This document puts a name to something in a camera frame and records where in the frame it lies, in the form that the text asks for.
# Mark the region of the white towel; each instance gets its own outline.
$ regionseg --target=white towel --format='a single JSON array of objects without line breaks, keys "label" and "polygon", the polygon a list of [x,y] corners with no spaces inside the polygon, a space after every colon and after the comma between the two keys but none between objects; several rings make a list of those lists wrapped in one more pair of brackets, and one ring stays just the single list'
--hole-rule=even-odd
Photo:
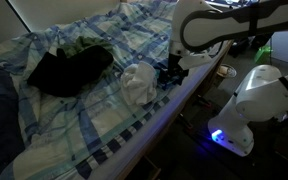
[{"label": "white towel", "polygon": [[156,97],[156,71],[148,63],[128,66],[121,76],[121,90],[128,105],[144,105]]}]

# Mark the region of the crumpled fabric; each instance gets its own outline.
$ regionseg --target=crumpled fabric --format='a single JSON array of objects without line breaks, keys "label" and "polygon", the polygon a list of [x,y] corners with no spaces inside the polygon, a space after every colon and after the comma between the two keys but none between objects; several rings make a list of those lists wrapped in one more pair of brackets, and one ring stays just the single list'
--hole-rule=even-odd
[{"label": "crumpled fabric", "polygon": [[128,105],[145,105],[156,97],[156,71],[148,63],[128,66],[121,76],[121,91]]}]

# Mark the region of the plaid bedsheet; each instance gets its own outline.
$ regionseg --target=plaid bedsheet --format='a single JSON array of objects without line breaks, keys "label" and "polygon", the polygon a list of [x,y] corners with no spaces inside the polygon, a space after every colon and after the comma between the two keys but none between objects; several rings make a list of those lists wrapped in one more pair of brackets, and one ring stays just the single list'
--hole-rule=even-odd
[{"label": "plaid bedsheet", "polygon": [[[88,178],[165,105],[168,91],[144,106],[128,106],[120,75],[132,63],[165,67],[175,4],[145,0],[121,3],[107,15],[54,25],[0,44],[0,68],[19,95],[19,124],[26,150],[0,179]],[[113,46],[114,68],[95,87],[60,98],[28,86],[27,79],[47,51],[79,37],[102,38]]]}]

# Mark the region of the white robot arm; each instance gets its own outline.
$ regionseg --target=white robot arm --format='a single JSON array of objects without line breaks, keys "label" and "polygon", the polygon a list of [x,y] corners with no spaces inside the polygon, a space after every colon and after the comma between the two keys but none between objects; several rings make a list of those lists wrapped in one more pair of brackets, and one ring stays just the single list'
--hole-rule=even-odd
[{"label": "white robot arm", "polygon": [[[181,79],[188,68],[211,61],[203,50],[217,42],[288,30],[288,0],[262,0],[227,12],[214,9],[204,0],[180,0],[172,23],[167,76]],[[262,65],[245,77],[219,115],[209,121],[208,129],[216,143],[246,156],[254,145],[247,124],[269,120],[285,111],[288,76],[281,78],[277,68]]]}]

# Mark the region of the blue led light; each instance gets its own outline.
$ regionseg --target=blue led light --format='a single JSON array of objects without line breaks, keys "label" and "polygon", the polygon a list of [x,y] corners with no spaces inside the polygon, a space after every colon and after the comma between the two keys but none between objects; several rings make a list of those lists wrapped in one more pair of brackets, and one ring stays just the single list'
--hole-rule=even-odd
[{"label": "blue led light", "polygon": [[212,133],[212,139],[214,141],[216,141],[217,136],[220,135],[220,134],[222,134],[222,130],[217,130],[217,131],[213,132]]}]

